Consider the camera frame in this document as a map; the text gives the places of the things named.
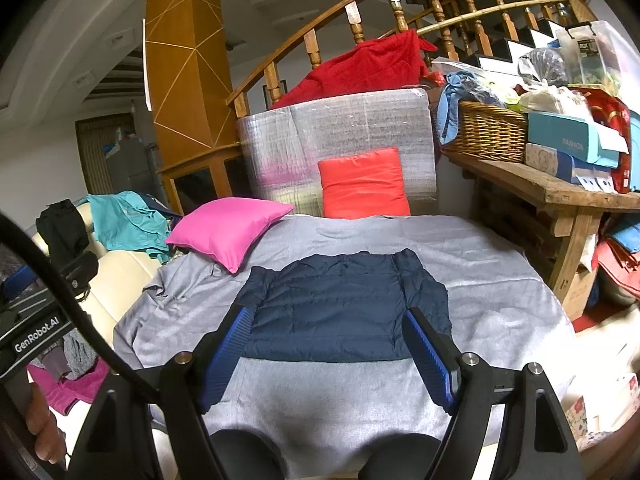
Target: metal screw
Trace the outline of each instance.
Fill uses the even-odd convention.
[[[174,357],[174,361],[179,365],[185,365],[190,363],[192,358],[193,354],[191,352],[178,352]]]
[[[473,352],[465,352],[462,354],[462,362],[465,365],[476,366],[480,362],[480,358]]]
[[[543,372],[542,366],[538,363],[529,363],[527,368],[529,369],[529,372],[534,375],[540,375]]]

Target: magenta towel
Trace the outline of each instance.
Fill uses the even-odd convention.
[[[109,366],[98,358],[91,371],[78,380],[62,379],[59,383],[44,368],[27,365],[27,370],[44,393],[49,406],[62,415],[68,415],[78,400],[89,404],[94,402],[102,381],[109,373]]]

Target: black cable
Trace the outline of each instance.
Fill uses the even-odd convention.
[[[149,404],[157,404],[160,393],[151,384],[142,379],[133,368],[114,352],[95,329],[89,316],[82,310],[69,286],[62,280],[50,261],[35,243],[11,220],[0,212],[0,242],[9,247],[44,282],[58,300],[62,311],[78,329],[82,337],[105,360],[111,369],[123,376]]]

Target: red pillow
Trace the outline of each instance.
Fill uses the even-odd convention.
[[[397,148],[318,162],[326,218],[408,216]]]

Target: teal shirt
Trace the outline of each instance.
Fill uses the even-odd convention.
[[[145,251],[161,263],[169,260],[166,219],[148,208],[137,193],[87,195],[81,201],[84,202],[91,204],[95,239],[107,250]]]

